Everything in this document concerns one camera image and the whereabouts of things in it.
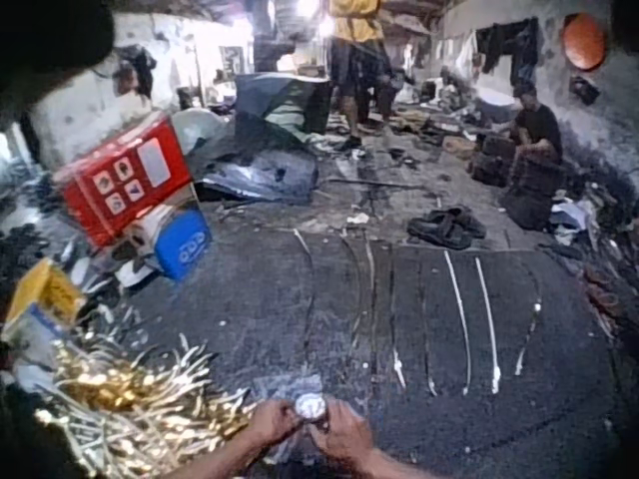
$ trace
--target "red box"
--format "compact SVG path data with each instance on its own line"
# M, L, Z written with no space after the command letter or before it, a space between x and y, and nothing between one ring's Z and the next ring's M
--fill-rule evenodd
M191 181L164 113L149 115L55 176L67 205L94 245L112 244L136 215Z

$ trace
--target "human hand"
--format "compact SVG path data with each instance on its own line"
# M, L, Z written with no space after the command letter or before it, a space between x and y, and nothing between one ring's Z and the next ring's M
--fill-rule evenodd
M271 399L256 408L246 431L261 448L266 448L287 439L301 424L292 403Z
M328 432L310 426L318 449L331 459L359 470L374 450L368 421L343 401L326 398Z

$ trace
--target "yellow shirt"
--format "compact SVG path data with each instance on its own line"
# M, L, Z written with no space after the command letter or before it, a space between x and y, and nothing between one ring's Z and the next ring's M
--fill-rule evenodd
M329 0L328 13L335 21L333 36L363 43L383 38L377 11L381 0Z

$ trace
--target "white wall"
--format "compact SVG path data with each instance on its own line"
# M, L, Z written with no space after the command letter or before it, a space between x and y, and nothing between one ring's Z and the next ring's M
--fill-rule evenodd
M172 15L116 14L115 24L116 46L141 44L158 62L152 101L135 92L116 97L113 80L94 70L49 94L32 110L31 119L43 162L51 169L72 162L152 109L177 107L176 89L198 85L196 42L207 81L223 66L221 46L246 46L231 27Z
M442 37L455 39L454 54L444 63L452 65L464 37L472 30L494 23L511 23L529 17L539 19L543 44L536 68L539 98L560 121L567 154L584 167L612 167L621 177L639 186L639 58L628 55L610 42L604 64L592 73L582 73L567 60L562 43L566 15L589 13L610 32L610 5L603 0L466 0L452 8L443 19ZM433 42L433 52L437 41ZM579 74L601 90L590 107L569 93L570 77ZM510 57L501 57L492 74L481 75L480 86L512 94L509 82Z

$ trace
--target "orange disc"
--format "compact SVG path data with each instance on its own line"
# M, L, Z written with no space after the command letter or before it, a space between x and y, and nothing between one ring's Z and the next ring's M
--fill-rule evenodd
M580 13L564 29L566 56L580 70L593 70L606 58L606 35L594 18Z

